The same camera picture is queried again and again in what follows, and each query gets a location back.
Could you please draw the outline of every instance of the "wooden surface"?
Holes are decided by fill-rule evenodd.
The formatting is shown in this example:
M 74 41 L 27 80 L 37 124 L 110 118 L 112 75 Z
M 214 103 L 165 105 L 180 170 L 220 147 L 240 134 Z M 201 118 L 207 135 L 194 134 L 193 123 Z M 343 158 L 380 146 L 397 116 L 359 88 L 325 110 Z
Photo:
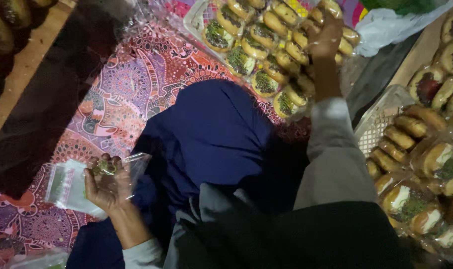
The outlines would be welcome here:
M 31 31 L 27 45 L 14 56 L 14 67 L 0 97 L 0 130 L 74 7 L 72 0 L 52 6 L 43 24 Z
M 402 62 L 389 85 L 399 84 L 407 86 L 414 73 L 422 66 L 430 65 L 434 55 L 441 44 L 442 24 L 448 13 L 443 14 L 433 23 L 429 24 L 412 47 L 409 54 Z

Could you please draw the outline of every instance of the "person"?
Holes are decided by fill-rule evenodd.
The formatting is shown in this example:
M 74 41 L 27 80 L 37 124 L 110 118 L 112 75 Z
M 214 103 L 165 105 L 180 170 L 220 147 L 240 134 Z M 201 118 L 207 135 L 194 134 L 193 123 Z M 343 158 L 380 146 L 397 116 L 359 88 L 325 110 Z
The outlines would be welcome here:
M 104 191 L 85 170 L 86 197 L 110 217 L 125 268 L 411 268 L 384 212 L 357 147 L 342 97 L 335 55 L 342 21 L 328 16 L 310 40 L 315 68 L 311 138 L 293 211 L 263 215 L 242 189 L 200 185 L 189 208 L 176 213 L 165 253 L 128 199 L 128 166 L 117 166 L 118 192 Z

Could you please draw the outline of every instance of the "hand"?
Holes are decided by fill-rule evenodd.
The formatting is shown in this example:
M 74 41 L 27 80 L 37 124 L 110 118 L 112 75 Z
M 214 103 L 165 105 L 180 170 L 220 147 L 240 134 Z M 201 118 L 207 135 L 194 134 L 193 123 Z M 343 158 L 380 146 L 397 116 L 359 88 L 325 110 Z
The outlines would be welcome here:
M 318 33 L 313 27 L 306 29 L 309 37 L 308 50 L 313 58 L 334 58 L 343 36 L 343 20 L 325 12 L 325 24 Z
M 122 164 L 119 156 L 111 158 L 105 153 L 101 160 L 92 157 L 87 167 L 84 169 L 84 174 L 86 198 L 89 201 L 104 210 L 110 217 L 117 211 L 131 206 L 129 198 L 132 194 L 132 180 L 128 163 Z

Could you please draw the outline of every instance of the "grey sleeve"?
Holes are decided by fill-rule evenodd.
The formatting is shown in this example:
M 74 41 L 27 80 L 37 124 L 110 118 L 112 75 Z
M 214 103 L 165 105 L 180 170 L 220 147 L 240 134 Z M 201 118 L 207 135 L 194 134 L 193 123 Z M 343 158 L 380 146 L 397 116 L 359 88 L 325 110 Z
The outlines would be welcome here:
M 311 122 L 307 151 L 311 163 L 304 171 L 294 209 L 342 201 L 376 202 L 346 101 L 330 98 L 317 103 Z
M 162 248 L 153 238 L 133 248 L 122 250 L 125 269 L 160 269 L 164 265 Z

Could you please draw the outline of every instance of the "pink patterned fabric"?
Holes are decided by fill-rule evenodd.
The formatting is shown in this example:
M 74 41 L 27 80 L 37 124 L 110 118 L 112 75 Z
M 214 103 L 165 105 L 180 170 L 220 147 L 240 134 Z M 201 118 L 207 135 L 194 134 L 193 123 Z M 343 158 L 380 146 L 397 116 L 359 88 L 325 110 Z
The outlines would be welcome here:
M 100 74 L 86 83 L 90 90 L 57 143 L 51 162 L 44 164 L 19 201 L 0 193 L 0 268 L 13 256 L 59 247 L 69 251 L 80 226 L 94 218 L 43 202 L 51 165 L 91 156 L 124 156 L 134 147 L 147 119 L 175 104 L 178 92 L 201 80 L 238 78 L 220 63 L 177 37 L 148 23 L 142 33 L 117 46 Z M 272 106 L 256 98 L 279 135 L 287 141 L 307 140 L 309 120 L 286 125 Z

